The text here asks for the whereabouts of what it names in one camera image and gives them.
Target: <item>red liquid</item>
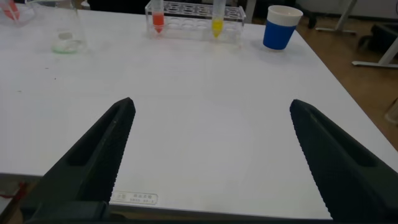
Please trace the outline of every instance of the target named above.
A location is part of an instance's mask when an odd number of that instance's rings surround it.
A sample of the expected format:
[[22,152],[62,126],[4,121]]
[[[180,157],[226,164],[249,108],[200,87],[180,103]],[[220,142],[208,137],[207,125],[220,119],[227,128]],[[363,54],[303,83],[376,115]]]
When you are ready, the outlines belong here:
[[164,14],[163,12],[155,12],[152,15],[152,18],[154,20],[154,27],[155,30],[160,33],[163,30],[163,26],[164,26]]
[[0,4],[1,9],[4,11],[5,15],[8,18],[14,20],[14,17],[12,16],[12,12],[13,12],[16,19],[19,19],[19,11],[18,11],[17,6],[15,5],[14,0],[9,0],[8,4],[9,4],[8,6]]

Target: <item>white tabletop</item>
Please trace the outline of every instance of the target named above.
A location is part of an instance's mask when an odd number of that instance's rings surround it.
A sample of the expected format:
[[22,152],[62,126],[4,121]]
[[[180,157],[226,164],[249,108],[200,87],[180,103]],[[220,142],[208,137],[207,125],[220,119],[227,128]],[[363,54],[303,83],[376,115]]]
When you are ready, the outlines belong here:
[[1,173],[44,175],[127,96],[137,112],[114,190],[158,196],[141,206],[330,218],[290,118],[296,98],[398,170],[394,148],[296,32],[273,52],[264,26],[247,24],[236,46],[148,39],[139,15],[80,15],[88,54],[51,53],[34,22],[0,26]]

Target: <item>wooden floor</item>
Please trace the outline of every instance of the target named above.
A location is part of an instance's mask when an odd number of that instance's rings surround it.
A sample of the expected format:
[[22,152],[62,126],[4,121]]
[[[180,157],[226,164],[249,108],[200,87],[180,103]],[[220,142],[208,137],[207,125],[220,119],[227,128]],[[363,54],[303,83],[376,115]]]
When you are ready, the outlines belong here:
[[[321,18],[317,27],[332,28],[336,23],[337,19]],[[357,49],[359,38],[371,34],[375,22],[350,19],[346,29],[358,31],[357,36],[319,32],[308,29],[307,24],[305,18],[300,21],[297,27],[300,35],[398,150],[398,127],[384,119],[388,107],[398,98],[398,70],[354,67],[351,64],[353,60],[377,62],[381,58],[380,54]]]

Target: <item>yellow test tube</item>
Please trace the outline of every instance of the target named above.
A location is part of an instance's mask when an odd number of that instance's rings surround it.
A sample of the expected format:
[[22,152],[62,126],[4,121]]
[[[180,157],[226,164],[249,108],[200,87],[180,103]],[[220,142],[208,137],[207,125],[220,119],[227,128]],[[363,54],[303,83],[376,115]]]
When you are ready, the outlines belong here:
[[223,31],[226,0],[213,0],[213,18],[211,29],[215,38]]

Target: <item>chair leg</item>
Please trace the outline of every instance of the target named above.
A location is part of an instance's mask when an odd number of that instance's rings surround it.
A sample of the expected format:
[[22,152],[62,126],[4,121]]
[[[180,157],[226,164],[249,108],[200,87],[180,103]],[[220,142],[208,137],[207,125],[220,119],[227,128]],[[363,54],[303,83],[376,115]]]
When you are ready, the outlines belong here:
[[314,28],[315,25],[317,24],[317,17],[314,15],[314,13],[302,8],[301,5],[299,5],[299,4],[296,4],[295,8],[298,9],[298,10],[301,10],[303,12],[303,15],[305,17],[309,18],[308,28],[309,29]]

